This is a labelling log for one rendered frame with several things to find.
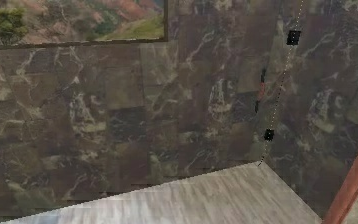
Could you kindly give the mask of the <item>red-brown door frame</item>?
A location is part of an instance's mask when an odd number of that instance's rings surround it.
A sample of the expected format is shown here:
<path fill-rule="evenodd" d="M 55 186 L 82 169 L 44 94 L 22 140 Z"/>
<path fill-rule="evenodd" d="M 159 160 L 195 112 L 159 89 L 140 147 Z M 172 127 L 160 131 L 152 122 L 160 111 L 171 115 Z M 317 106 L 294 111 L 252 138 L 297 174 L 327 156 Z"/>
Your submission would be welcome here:
<path fill-rule="evenodd" d="M 322 224 L 342 224 L 358 198 L 358 155 L 337 192 Z"/>

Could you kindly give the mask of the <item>framed landscape picture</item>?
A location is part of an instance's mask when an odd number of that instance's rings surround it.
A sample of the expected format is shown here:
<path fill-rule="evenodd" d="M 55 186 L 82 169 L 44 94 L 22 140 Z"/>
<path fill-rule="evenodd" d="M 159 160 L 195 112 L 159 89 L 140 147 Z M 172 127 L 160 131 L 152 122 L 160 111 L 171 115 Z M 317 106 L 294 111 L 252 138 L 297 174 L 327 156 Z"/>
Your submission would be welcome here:
<path fill-rule="evenodd" d="M 168 0 L 0 0 L 0 49 L 162 40 Z"/>

